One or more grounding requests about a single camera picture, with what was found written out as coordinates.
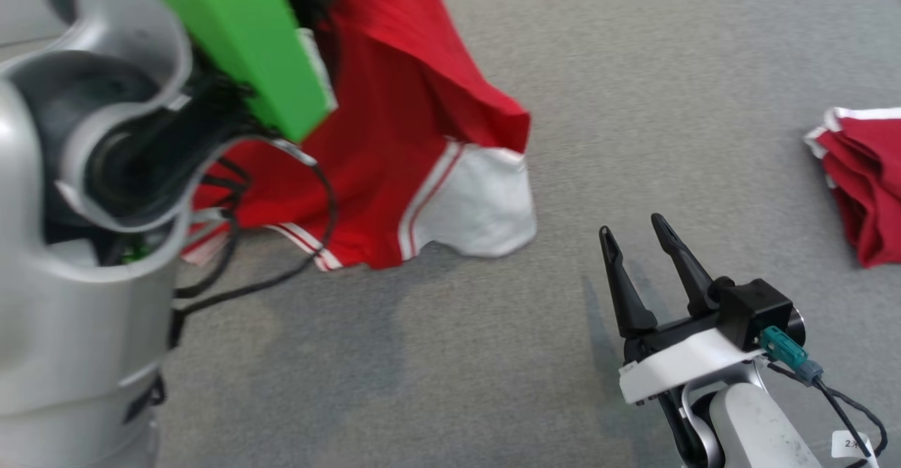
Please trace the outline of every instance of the teal connector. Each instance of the teal connector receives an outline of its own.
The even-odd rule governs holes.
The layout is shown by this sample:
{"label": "teal connector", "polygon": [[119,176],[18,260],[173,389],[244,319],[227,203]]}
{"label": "teal connector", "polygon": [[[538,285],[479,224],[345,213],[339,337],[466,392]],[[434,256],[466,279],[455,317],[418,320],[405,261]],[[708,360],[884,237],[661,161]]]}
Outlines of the teal connector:
{"label": "teal connector", "polygon": [[807,362],[807,351],[775,326],[767,327],[760,333],[760,348],[766,350],[776,361],[784,362],[793,372],[797,372]]}

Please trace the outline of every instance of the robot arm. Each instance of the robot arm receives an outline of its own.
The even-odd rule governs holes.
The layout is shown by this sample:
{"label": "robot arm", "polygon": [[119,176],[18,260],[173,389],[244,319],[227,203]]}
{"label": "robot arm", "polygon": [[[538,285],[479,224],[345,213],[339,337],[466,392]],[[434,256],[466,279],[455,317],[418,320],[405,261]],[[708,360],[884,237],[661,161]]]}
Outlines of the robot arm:
{"label": "robot arm", "polygon": [[52,1],[67,33],[0,65],[0,466],[149,468],[194,187],[332,95],[289,0]]}
{"label": "robot arm", "polygon": [[[603,227],[607,280],[625,340],[622,396],[630,404],[659,402],[688,468],[821,466],[769,396],[759,373],[763,359],[773,355],[791,355],[779,360],[795,363],[796,372],[818,368],[805,364],[805,326],[797,308],[762,279],[740,286],[728,278],[714,281],[662,215],[653,215],[651,224],[688,294],[689,317],[657,325],[622,267],[617,240]],[[770,344],[771,333],[781,334],[788,347],[784,353],[782,346]],[[805,379],[777,369],[808,386],[824,387],[817,382],[818,373]],[[823,387],[824,394],[839,396]],[[832,398],[830,402],[838,407]],[[847,419],[843,413],[840,417]],[[846,426],[856,435],[849,422]]]}

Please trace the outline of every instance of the gray fabric surface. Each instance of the gray fabric surface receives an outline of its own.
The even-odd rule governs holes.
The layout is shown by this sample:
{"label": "gray fabric surface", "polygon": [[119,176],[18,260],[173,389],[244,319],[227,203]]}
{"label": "gray fabric surface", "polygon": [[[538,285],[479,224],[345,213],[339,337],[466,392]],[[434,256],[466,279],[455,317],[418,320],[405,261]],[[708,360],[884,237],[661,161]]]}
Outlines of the gray fabric surface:
{"label": "gray fabric surface", "polygon": [[[828,106],[901,105],[896,0],[448,5],[486,76],[534,112],[537,240],[501,260],[430,246],[399,269],[310,273],[190,321],[161,466],[679,466],[659,407],[622,403],[596,238],[610,225],[647,304],[683,317],[655,211],[712,274],[794,299],[827,382],[897,432],[901,273],[859,268],[800,141]],[[250,237],[222,287],[299,257]],[[767,379],[838,466],[824,399]],[[882,465],[901,465],[897,443]]]}

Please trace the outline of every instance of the black cable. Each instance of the black cable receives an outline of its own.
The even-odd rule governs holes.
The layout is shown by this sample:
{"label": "black cable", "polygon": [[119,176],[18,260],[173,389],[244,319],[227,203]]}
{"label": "black cable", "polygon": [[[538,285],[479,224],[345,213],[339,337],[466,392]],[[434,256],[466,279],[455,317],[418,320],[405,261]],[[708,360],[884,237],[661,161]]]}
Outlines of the black cable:
{"label": "black cable", "polygon": [[222,216],[228,221],[229,238],[228,243],[225,244],[225,250],[222,251],[222,257],[219,259],[219,263],[216,264],[215,269],[213,269],[209,275],[206,275],[205,278],[201,279],[199,282],[194,283],[194,285],[191,286],[183,286],[180,289],[176,289],[176,299],[193,299],[203,294],[210,286],[214,285],[215,282],[218,282],[219,278],[222,278],[222,275],[225,274],[225,270],[228,269],[229,264],[232,262],[235,250],[238,249],[241,225],[238,224],[238,217],[236,217],[232,211],[223,209]]}
{"label": "black cable", "polygon": [[219,157],[217,161],[223,167],[226,167],[226,169],[231,170],[235,175],[244,179],[244,183],[242,184],[235,182],[232,179],[225,179],[224,177],[207,174],[206,176],[203,176],[202,180],[205,185],[219,186],[220,188],[231,190],[229,195],[219,199],[219,201],[215,203],[216,205],[221,205],[223,207],[222,216],[225,217],[225,221],[229,225],[229,240],[228,243],[225,244],[225,250],[223,250],[222,257],[219,259],[219,263],[216,264],[215,269],[213,269],[206,278],[201,279],[200,282],[191,286],[183,286],[182,288],[176,289],[176,299],[193,299],[203,294],[203,292],[206,292],[219,278],[222,278],[223,273],[225,273],[225,270],[228,269],[229,264],[232,262],[235,250],[238,248],[238,237],[239,233],[241,233],[241,225],[238,224],[238,217],[235,214],[235,211],[238,209],[238,205],[241,204],[244,193],[247,192],[247,189],[251,186],[251,176],[242,169],[242,167],[239,167],[238,164],[226,159],[226,157]]}
{"label": "black cable", "polygon": [[234,289],[233,291],[222,292],[221,294],[216,294],[209,298],[201,299],[200,301],[186,305],[186,307],[184,308],[180,308],[180,310],[176,310],[178,312],[177,315],[180,316],[182,323],[184,321],[184,318],[187,318],[187,315],[194,314],[200,310],[206,310],[206,308],[212,307],[213,305],[218,305],[225,301],[231,301],[235,298],[241,298],[254,292],[264,291],[265,289],[270,289],[273,286],[287,282],[289,279],[292,279],[300,273],[305,272],[305,270],[310,267],[313,262],[315,262],[315,259],[319,257],[322,251],[326,247],[328,247],[329,241],[332,240],[332,233],[334,233],[335,224],[337,224],[338,222],[338,199],[335,196],[334,189],[332,188],[332,183],[329,183],[328,177],[325,177],[325,173],[322,172],[322,169],[319,167],[319,165],[313,164],[310,167],[311,169],[313,169],[316,177],[319,177],[319,181],[322,183],[322,188],[325,188],[325,193],[328,196],[329,223],[328,227],[326,227],[325,234],[322,235],[322,245],[295,269],[287,270],[287,272],[283,272],[282,274],[277,275],[274,278],[266,279],[266,281],[263,282],[241,286],[241,288]]}
{"label": "black cable", "polygon": [[863,451],[863,455],[866,457],[872,455],[870,454],[866,443],[863,443],[863,439],[860,438],[860,433],[858,433],[857,430],[854,429],[854,425],[850,423],[848,415],[844,413],[844,410],[842,410],[842,407],[839,405],[838,401],[836,401],[836,397],[831,395],[831,392],[829,392],[825,384],[823,384],[823,379],[821,379],[820,377],[814,377],[814,387],[819,388],[820,392],[823,392],[826,400],[829,401],[829,404],[833,406],[834,410],[836,410],[836,413],[839,414],[839,419],[842,420],[842,423],[844,423],[845,427],[847,427],[848,431],[850,431],[850,435],[852,436],[854,441],[857,442],[858,448]]}
{"label": "black cable", "polygon": [[[801,382],[801,384],[804,384],[804,381],[801,378],[799,378],[798,375],[795,375],[795,372],[792,372],[791,369],[782,368],[782,367],[776,365],[776,363],[773,361],[774,360],[770,358],[770,363],[767,365],[767,367],[769,369],[772,369],[772,371],[778,372],[781,375],[785,375],[788,378],[794,379],[794,381],[798,381],[798,382]],[[859,410],[860,412],[865,414],[865,416],[867,416],[867,419],[869,419],[870,422],[872,422],[876,427],[878,427],[879,436],[881,438],[879,439],[879,444],[876,445],[875,449],[873,449],[873,455],[875,455],[876,457],[881,456],[882,452],[885,451],[885,449],[888,447],[888,431],[886,430],[885,425],[882,424],[882,421],[879,419],[879,417],[876,417],[876,414],[871,412],[869,410],[869,408],[867,408],[867,407],[863,406],[862,404],[858,403],[857,401],[852,400],[851,398],[847,397],[845,394],[843,394],[843,392],[834,390],[834,388],[831,388],[825,384],[823,384],[823,387],[825,388],[825,390],[827,390],[829,392],[829,394],[833,395],[836,398],[839,398],[839,400],[844,401],[845,403],[848,404],[848,406],[853,407],[854,410]],[[862,468],[863,466],[866,466],[866,465],[867,465],[867,460],[861,459],[858,462],[854,462],[854,464],[850,464],[848,466],[848,468]]]}

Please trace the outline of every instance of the folded red shorts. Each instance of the folded red shorts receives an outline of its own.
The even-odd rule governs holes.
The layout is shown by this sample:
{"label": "folded red shorts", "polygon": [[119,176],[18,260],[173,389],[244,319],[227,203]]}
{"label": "folded red shorts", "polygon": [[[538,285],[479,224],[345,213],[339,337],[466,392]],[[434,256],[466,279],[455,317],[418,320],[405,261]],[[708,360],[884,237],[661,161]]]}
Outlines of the folded red shorts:
{"label": "folded red shorts", "polygon": [[833,108],[805,137],[866,268],[901,263],[901,108]]}
{"label": "folded red shorts", "polygon": [[[443,1],[337,0],[329,12],[338,39],[321,42],[340,55],[339,106],[303,143],[340,209],[320,269],[396,266],[429,241],[488,257],[528,243],[530,115],[479,73]],[[226,156],[253,177],[242,227],[272,228],[309,253],[320,246],[329,211],[309,167],[258,141]],[[203,186],[194,206],[220,198]],[[215,234],[184,257],[205,262],[223,240]]]}

